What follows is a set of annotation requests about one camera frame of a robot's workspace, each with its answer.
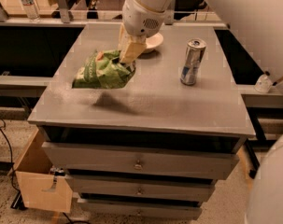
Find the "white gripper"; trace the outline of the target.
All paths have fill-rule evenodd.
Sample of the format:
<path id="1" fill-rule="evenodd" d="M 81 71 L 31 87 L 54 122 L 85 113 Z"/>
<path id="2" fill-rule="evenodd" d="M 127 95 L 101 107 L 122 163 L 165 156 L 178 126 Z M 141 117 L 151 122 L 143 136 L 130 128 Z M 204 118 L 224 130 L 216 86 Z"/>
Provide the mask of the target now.
<path id="1" fill-rule="evenodd" d="M 156 35 L 164 18 L 162 0 L 125 0 L 118 44 L 121 63 L 132 63 L 146 49 L 145 36 Z"/>

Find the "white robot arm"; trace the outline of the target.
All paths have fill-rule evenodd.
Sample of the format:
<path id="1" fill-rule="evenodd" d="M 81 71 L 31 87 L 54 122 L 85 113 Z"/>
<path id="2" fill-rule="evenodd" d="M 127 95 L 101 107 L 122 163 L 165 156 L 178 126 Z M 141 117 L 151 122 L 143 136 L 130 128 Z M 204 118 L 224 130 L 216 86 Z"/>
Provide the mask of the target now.
<path id="1" fill-rule="evenodd" d="M 283 94 L 283 0 L 205 0 Z M 157 34 L 172 0 L 125 0 L 120 60 L 128 63 Z M 283 134 L 270 147 L 253 181 L 245 224 L 283 224 Z"/>

